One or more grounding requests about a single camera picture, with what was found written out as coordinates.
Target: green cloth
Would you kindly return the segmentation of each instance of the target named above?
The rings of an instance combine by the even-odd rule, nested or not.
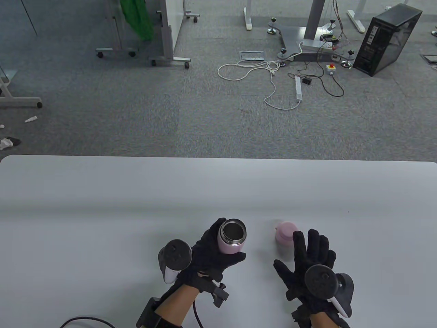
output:
[[[153,24],[144,0],[120,0],[126,22],[143,40],[152,40]]]

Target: pink bottle lid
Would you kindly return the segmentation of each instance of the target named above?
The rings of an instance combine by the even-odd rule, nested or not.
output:
[[[291,246],[293,245],[293,233],[297,230],[294,223],[283,222],[276,227],[276,240],[280,244]]]

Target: whiteboard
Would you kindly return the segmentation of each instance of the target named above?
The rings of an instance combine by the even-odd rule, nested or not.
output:
[[[164,46],[171,45],[173,53],[173,50],[176,47],[180,27],[185,16],[184,0],[161,0],[160,3],[161,11],[163,12],[163,43]]]

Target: stainless steel bottle rim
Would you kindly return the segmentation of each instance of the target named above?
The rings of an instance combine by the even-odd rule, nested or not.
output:
[[[242,230],[243,230],[243,237],[240,239],[232,239],[229,236],[227,236],[224,232],[224,228],[230,224],[237,224]],[[245,240],[246,240],[246,236],[247,236],[247,231],[246,231],[246,226],[244,225],[244,223],[238,219],[229,219],[225,222],[223,222],[223,224],[220,226],[220,229],[218,231],[220,238],[228,245],[234,245],[234,246],[238,246],[241,245]]]

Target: white desk leg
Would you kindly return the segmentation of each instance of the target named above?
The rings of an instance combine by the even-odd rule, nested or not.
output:
[[[360,0],[360,2],[358,3],[358,6],[357,6],[357,10],[355,12],[353,10],[347,11],[347,15],[349,16],[350,20],[352,21],[352,23],[355,25],[358,32],[360,32],[360,33],[366,32],[366,28],[364,27],[364,25],[361,23],[361,21],[359,19],[360,15],[363,12],[365,4],[366,4],[366,0]]]
[[[244,21],[246,22],[246,30],[250,31],[252,29],[252,20],[250,19],[250,7],[252,6],[252,0],[247,0],[246,7],[244,10]]]
[[[385,10],[389,10],[391,8],[391,6],[387,6],[385,7]]]

